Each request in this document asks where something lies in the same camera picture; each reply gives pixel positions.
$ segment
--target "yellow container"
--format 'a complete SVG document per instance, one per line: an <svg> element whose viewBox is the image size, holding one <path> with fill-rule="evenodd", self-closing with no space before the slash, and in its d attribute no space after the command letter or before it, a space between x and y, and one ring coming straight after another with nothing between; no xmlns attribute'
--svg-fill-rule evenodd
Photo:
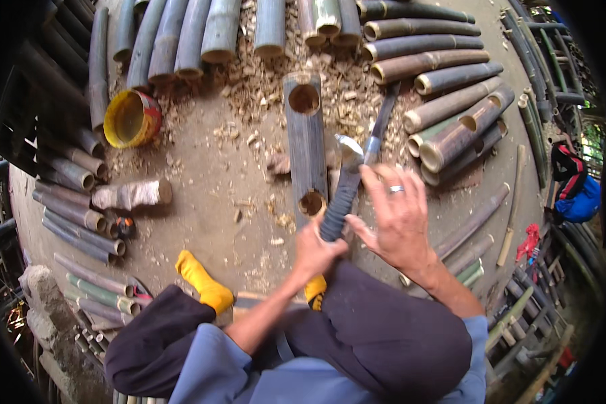
<svg viewBox="0 0 606 404"><path fill-rule="evenodd" d="M117 149L136 147L153 139L162 126L157 101L135 90L124 90L112 99L105 112L103 131Z"/></svg>

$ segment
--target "dark trousers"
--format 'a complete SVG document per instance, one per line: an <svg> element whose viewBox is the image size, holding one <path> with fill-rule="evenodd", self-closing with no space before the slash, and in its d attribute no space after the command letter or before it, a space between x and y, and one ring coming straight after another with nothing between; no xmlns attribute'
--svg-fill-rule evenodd
<svg viewBox="0 0 606 404"><path fill-rule="evenodd" d="M295 355L323 359L388 401L437 400L465 375L471 338L442 304L410 297L348 261L327 278L322 311L292 311L280 325ZM110 344L113 387L168 398L197 326L214 318L211 307L166 288Z"/></svg>

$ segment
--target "hand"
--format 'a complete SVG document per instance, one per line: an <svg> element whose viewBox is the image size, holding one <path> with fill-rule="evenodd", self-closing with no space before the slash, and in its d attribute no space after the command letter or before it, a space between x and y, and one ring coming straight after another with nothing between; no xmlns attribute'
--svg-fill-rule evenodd
<svg viewBox="0 0 606 404"><path fill-rule="evenodd" d="M325 242L321 239L318 233L321 222L323 215L320 214L297 235L297 258L291 276L299 281L301 288L308 280L327 271L335 258L347 252L345 240Z"/></svg>
<svg viewBox="0 0 606 404"><path fill-rule="evenodd" d="M361 180L375 209L377 232L373 232L354 214L346 222L373 253L413 281L425 278L436 262L436 253L428 244L427 194L419 176L399 167L379 165L373 170L361 166ZM384 183L377 178L379 174ZM393 194L388 188L402 186Z"/></svg>

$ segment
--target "blue shirt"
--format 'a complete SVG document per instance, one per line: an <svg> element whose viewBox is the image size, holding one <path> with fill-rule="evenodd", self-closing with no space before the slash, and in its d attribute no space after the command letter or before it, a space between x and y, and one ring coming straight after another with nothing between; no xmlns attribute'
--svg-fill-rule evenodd
<svg viewBox="0 0 606 404"><path fill-rule="evenodd" d="M469 371L439 403L485 401L483 316L463 319L472 340ZM261 374L250 372L251 357L221 329L201 324L169 404L379 403L377 397L317 358L295 358Z"/></svg>

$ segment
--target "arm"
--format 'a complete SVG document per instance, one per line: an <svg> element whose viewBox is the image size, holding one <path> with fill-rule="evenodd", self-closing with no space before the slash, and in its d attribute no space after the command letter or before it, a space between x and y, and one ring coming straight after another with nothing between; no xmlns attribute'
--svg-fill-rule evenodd
<svg viewBox="0 0 606 404"><path fill-rule="evenodd" d="M352 214L346 221L364 244L458 317L485 315L476 296L448 272L428 244L427 195L417 174L399 167L362 166L361 175L373 200L378 231L374 233ZM388 188L395 185L402 185L404 191L389 195Z"/></svg>
<svg viewBox="0 0 606 404"><path fill-rule="evenodd" d="M347 251L347 243L341 239L335 242L321 239L318 228L322 220L323 216L317 216L297 235L297 259L283 284L242 319L225 329L226 335L249 355L256 352L307 281L325 272L336 257Z"/></svg>

